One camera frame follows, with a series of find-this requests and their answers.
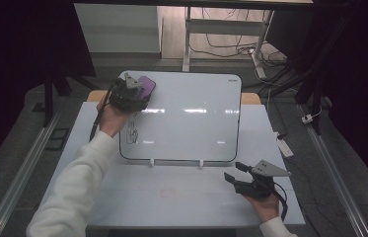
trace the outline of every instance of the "white sweatshirt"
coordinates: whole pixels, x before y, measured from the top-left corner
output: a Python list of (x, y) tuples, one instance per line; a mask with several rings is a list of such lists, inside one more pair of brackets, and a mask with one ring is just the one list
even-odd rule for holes
[[(76, 159), (57, 177), (34, 215), (27, 236), (85, 236), (89, 213), (115, 152), (117, 142), (101, 131), (79, 148)], [(264, 237), (296, 236), (288, 232), (280, 217), (263, 223), (260, 230)]]

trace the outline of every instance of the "gray carpet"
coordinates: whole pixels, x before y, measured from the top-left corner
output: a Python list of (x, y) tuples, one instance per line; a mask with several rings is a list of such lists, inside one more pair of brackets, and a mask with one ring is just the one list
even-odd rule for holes
[[(96, 65), (98, 79), (95, 84), (107, 88), (110, 80), (123, 70), (181, 71), (178, 62), (145, 62), (120, 60), (111, 66)], [(248, 63), (208, 62), (192, 63), (192, 72), (233, 73), (243, 80), (244, 92), (257, 92), (263, 84), (255, 79)], [(268, 69), (268, 75), (274, 75), (278, 68)], [(45, 192), (52, 173), (57, 165), (64, 145), (63, 137), (68, 135), (82, 102), (86, 101), (90, 90), (69, 79), (73, 91), (67, 99), (67, 109), (55, 127), (53, 138), (47, 142), (36, 168), (27, 183), (14, 212), (6, 224), (2, 236), (24, 236)], [(342, 204), (340, 203), (331, 181), (326, 174), (322, 161), (309, 137), (306, 127), (301, 123), (300, 114), (293, 101), (293, 91), (287, 91), (267, 105), (267, 98), (262, 103), (267, 106), (269, 119), (274, 130), (285, 133), (287, 144), (294, 152), (294, 157), (285, 161), (287, 169), (293, 174), (292, 183), (302, 206), (307, 224), (288, 226), (298, 236), (355, 236)], [(10, 134), (0, 147), (0, 200), (23, 159), (32, 146), (43, 123), (43, 113), (33, 112), (37, 103), (43, 103), (42, 86), (30, 90), (26, 96), (26, 105)], [(368, 169), (348, 143), (332, 126), (325, 108), (321, 115), (322, 137), (327, 143), (338, 169), (347, 186), (355, 197), (368, 223)], [(88, 236), (260, 236), (257, 228), (241, 230), (88, 230)]]

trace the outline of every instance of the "white wall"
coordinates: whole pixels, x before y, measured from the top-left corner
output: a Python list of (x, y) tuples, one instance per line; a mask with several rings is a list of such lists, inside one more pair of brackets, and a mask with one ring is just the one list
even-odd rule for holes
[(90, 52), (160, 52), (156, 6), (75, 4)]

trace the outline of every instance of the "whiteboard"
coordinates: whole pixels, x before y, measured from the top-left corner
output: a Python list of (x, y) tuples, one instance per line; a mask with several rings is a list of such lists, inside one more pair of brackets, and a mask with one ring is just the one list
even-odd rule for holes
[[(130, 160), (229, 162), (236, 158), (242, 80), (231, 74), (125, 71), (156, 82), (149, 106), (119, 134)], [(125, 72), (120, 74), (124, 79)]]

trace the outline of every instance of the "desk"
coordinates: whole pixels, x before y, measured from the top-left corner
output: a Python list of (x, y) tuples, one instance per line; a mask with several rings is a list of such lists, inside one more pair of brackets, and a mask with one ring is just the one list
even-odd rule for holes
[[(105, 91), (89, 96), (76, 119), (63, 154), (48, 186), (88, 142), (97, 102)], [(250, 176), (237, 171), (234, 162), (256, 164), (267, 160), (285, 169), (264, 106), (255, 94), (244, 94), (236, 159), (225, 166), (171, 166), (130, 163), (113, 154), (89, 219), (97, 228), (237, 228), (259, 224), (250, 204), (224, 180), (224, 172), (238, 180)], [(289, 178), (275, 178), (288, 195), (287, 224), (304, 224)]]

